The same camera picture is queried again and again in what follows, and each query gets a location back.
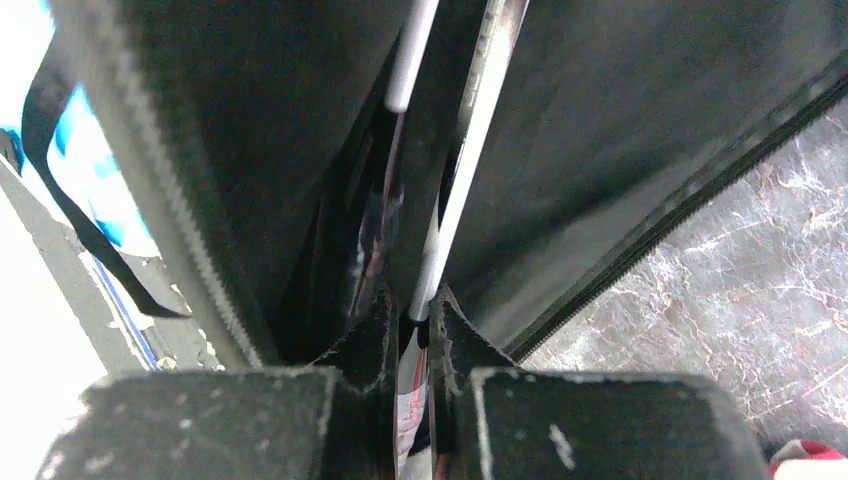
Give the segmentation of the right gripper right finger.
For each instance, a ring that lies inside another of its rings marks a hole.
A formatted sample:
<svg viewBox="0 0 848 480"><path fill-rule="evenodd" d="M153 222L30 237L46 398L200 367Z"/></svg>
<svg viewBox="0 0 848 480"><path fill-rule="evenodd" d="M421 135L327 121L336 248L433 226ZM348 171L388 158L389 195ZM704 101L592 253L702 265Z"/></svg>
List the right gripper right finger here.
<svg viewBox="0 0 848 480"><path fill-rule="evenodd" d="M713 381L656 372L527 370L447 287L430 305L437 479L765 479L759 444Z"/></svg>

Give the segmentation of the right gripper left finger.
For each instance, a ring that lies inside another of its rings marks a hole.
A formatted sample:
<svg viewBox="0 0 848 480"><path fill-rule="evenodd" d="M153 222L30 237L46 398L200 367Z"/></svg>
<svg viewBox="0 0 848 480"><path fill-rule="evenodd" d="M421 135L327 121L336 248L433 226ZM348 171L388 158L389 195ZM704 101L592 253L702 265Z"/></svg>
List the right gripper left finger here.
<svg viewBox="0 0 848 480"><path fill-rule="evenodd" d="M40 479L392 479L398 311L311 364L107 378L49 447Z"/></svg>

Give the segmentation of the white badminton racket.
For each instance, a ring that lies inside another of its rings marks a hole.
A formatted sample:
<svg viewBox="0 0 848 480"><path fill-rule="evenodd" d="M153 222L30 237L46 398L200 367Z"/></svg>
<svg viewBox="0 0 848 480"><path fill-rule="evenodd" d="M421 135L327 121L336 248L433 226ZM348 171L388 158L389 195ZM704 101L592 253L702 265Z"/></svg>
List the white badminton racket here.
<svg viewBox="0 0 848 480"><path fill-rule="evenodd" d="M395 401L397 479L413 479L424 470L422 454L408 458L425 419L428 401L431 303L437 295L528 5L527 1L488 1L482 13L422 246L416 285L400 317Z"/></svg>
<svg viewBox="0 0 848 480"><path fill-rule="evenodd" d="M354 191L360 223L351 250L343 312L352 323L370 308L371 294L394 242L404 192L400 140L438 3L415 1L391 62L384 99L369 124L370 146Z"/></svg>

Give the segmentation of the black Crossway racket bag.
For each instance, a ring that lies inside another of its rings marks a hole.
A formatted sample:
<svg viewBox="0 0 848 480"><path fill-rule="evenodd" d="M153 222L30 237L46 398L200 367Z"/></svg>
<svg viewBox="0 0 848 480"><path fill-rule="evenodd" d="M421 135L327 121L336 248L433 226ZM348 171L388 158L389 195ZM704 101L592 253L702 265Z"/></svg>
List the black Crossway racket bag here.
<svg viewBox="0 0 848 480"><path fill-rule="evenodd" d="M157 248L123 258L229 368L307 363L415 1L44 1ZM376 289L408 307L482 13L436 1ZM847 90L843 1L527 1L440 283L530 352Z"/></svg>

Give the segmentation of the blue Sport racket bag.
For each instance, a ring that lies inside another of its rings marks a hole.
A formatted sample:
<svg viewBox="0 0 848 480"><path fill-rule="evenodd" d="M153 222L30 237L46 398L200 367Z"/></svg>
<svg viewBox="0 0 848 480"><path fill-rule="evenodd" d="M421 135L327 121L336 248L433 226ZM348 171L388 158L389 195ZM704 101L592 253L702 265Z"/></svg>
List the blue Sport racket bag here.
<svg viewBox="0 0 848 480"><path fill-rule="evenodd" d="M123 258L149 260L159 251L84 88L63 75L64 58L46 2L2 2L2 154L54 219L75 231L144 362L159 370L166 356L151 348L147 331L169 313Z"/></svg>

